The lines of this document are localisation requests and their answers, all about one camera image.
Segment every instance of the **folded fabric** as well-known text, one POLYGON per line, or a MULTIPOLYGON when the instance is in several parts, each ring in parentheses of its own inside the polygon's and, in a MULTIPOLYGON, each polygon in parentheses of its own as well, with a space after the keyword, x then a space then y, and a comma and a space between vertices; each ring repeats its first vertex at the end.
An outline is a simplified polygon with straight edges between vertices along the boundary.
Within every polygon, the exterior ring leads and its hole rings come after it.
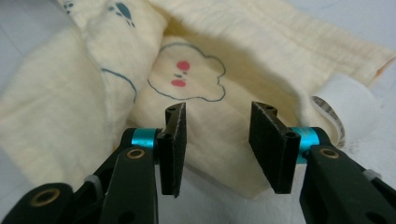
POLYGON ((30 55, 0 98, 0 144, 35 184, 78 187, 127 119, 164 127, 163 110, 186 102, 186 163, 254 197, 269 185, 248 144, 251 101, 336 136, 311 96, 334 73, 368 86, 396 57, 276 0, 60 3, 77 27, 30 55))

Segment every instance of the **cloth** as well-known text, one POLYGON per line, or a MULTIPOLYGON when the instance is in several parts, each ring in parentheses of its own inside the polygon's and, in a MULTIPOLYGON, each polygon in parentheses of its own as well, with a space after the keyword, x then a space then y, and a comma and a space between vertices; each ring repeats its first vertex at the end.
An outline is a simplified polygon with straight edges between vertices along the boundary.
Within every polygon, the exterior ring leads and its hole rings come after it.
POLYGON ((164 127, 187 102, 186 163, 238 193, 269 188, 251 101, 337 135, 311 103, 334 73, 372 84, 396 54, 276 0, 60 1, 76 27, 33 52, 0 98, 0 144, 35 183, 77 188, 127 121, 164 127))

